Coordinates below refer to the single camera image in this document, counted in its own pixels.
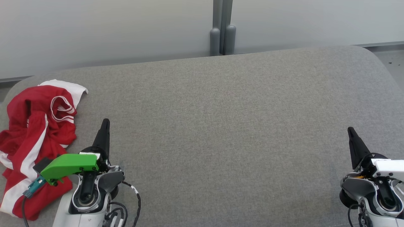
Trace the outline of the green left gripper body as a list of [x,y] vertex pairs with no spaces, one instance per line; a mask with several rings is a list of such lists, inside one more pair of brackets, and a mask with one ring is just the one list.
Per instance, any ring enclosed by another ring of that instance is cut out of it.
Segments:
[[49,184],[62,181],[63,177],[72,174],[84,174],[86,172],[103,173],[108,171],[109,148],[100,148],[98,146],[90,146],[83,149],[77,154],[62,154],[40,171]]

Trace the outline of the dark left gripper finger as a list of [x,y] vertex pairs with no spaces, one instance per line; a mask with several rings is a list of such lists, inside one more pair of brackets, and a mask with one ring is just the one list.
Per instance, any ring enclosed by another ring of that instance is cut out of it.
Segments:
[[104,118],[92,145],[92,151],[102,158],[109,158],[110,154],[110,120]]

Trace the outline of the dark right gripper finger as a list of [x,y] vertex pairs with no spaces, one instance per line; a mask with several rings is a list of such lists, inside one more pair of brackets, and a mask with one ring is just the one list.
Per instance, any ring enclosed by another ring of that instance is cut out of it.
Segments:
[[353,127],[348,127],[347,132],[349,137],[352,169],[355,170],[358,166],[363,166],[363,164],[366,165],[369,162],[371,155],[364,141]]

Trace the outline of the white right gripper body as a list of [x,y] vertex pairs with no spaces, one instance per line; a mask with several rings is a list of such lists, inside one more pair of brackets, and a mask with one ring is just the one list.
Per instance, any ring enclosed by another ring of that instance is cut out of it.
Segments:
[[367,178],[384,177],[404,181],[404,161],[392,160],[378,153],[370,153],[363,158],[362,170]]

